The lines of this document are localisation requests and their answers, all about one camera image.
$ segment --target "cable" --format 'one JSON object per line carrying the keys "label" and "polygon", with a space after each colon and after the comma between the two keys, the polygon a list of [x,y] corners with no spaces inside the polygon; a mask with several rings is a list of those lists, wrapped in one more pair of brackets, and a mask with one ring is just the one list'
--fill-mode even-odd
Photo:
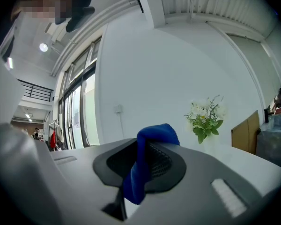
{"label": "cable", "polygon": [[190,13],[190,18],[192,18],[192,14],[193,14],[192,0],[189,0],[189,13]]}
{"label": "cable", "polygon": [[124,131],[123,131],[123,123],[122,123],[121,113],[118,112],[118,113],[117,113],[117,116],[118,116],[118,119],[119,119],[119,122],[120,122],[120,125],[121,125],[121,131],[122,131],[123,139],[125,139],[125,137],[124,137]]}

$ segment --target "window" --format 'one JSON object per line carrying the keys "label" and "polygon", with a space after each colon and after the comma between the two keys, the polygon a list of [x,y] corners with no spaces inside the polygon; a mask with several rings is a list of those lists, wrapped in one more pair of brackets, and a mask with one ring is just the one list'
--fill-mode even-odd
{"label": "window", "polygon": [[93,64],[97,60],[100,42],[101,42],[101,38],[97,39],[97,41],[91,44],[90,55],[89,55],[90,57],[88,58],[85,68],[87,68],[89,65]]}
{"label": "window", "polygon": [[100,42],[101,42],[101,39],[99,39],[98,41],[95,42],[94,49],[92,52],[92,58],[91,58],[90,62],[92,62],[93,60],[95,60],[97,58]]}
{"label": "window", "polygon": [[93,42],[71,64],[62,80],[58,114],[62,118],[61,124],[64,124],[65,142],[68,149],[99,145],[94,86],[100,41],[101,38]]}
{"label": "window", "polygon": [[83,105],[84,130],[86,132],[87,142],[90,145],[100,145],[95,114],[95,74],[86,80]]}
{"label": "window", "polygon": [[82,55],[73,63],[73,68],[70,77],[70,83],[79,76],[84,70],[86,59],[88,57],[89,48],[87,48]]}
{"label": "window", "polygon": [[62,82],[61,82],[61,87],[60,87],[60,91],[59,91],[59,98],[61,99],[63,96],[63,93],[65,91],[65,81],[67,79],[67,72],[64,73],[64,77],[62,78]]}

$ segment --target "corrugated ceiling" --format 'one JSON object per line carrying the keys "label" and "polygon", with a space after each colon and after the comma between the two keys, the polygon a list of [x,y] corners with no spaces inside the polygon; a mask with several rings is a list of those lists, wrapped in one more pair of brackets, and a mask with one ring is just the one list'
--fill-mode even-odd
{"label": "corrugated ceiling", "polygon": [[275,27],[278,18],[265,0],[162,0],[164,14],[202,13],[229,18],[247,25],[264,37]]}

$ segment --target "black metal railing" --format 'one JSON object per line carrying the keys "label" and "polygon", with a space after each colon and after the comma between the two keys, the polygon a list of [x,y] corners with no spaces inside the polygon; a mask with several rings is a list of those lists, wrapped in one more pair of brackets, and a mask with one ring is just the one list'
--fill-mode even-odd
{"label": "black metal railing", "polygon": [[18,81],[25,88],[24,96],[50,102],[51,94],[53,92],[52,89],[38,86],[20,79],[18,79]]}

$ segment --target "white wall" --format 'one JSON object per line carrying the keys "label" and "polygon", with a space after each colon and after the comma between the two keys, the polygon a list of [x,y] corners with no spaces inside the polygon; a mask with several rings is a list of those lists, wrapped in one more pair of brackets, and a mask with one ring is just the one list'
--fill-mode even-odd
{"label": "white wall", "polygon": [[278,22],[271,34],[266,38],[268,46],[273,51],[275,58],[280,65],[281,73],[281,23]]}
{"label": "white wall", "polygon": [[151,30],[137,9],[108,24],[101,46],[95,105],[104,143],[123,138],[120,120],[113,113],[117,104],[123,107],[125,138],[166,122],[183,146],[197,143],[185,128],[184,115],[192,99],[225,97],[229,118],[219,129],[219,141],[228,146],[231,129],[255,110],[262,121],[259,96],[247,68],[229,43],[205,23]]}
{"label": "white wall", "polygon": [[57,78],[51,77],[49,71],[37,68],[37,65],[30,64],[16,56],[12,56],[12,59],[14,68],[10,72],[15,78],[49,89],[55,89]]}

